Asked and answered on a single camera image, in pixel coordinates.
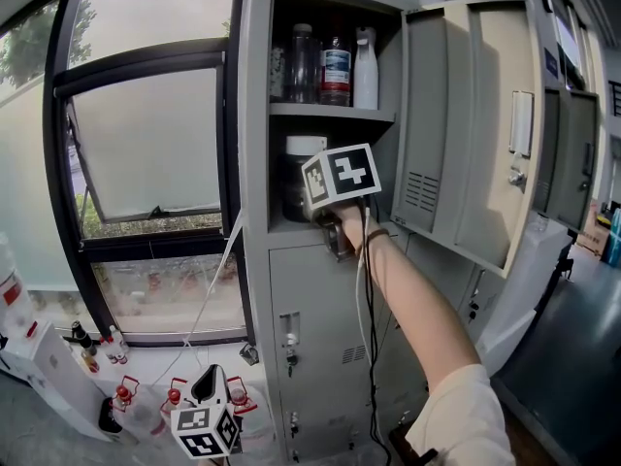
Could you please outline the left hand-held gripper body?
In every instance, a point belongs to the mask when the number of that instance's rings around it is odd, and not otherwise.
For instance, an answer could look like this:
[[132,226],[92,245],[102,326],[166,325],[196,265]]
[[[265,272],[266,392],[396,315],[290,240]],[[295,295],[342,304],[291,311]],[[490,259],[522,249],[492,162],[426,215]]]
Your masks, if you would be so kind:
[[241,429],[230,403],[171,411],[171,432],[192,460],[230,456]]

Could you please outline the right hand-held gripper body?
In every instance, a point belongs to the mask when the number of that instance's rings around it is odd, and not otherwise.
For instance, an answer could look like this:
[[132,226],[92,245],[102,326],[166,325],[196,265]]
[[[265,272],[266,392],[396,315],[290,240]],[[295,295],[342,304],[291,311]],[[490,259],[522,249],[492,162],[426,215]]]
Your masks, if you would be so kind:
[[380,180],[369,144],[323,150],[301,167],[306,218],[322,231],[328,251],[338,261],[355,254],[342,220],[334,209],[340,204],[363,205],[380,192]]

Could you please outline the person's right hand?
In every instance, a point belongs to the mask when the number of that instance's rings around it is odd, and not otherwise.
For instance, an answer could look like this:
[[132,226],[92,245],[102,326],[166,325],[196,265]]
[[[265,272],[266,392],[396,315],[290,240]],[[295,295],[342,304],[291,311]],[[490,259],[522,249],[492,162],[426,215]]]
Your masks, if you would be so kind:
[[365,215],[360,206],[353,201],[341,202],[334,207],[334,212],[342,223],[345,237],[353,248],[358,250],[363,241]]

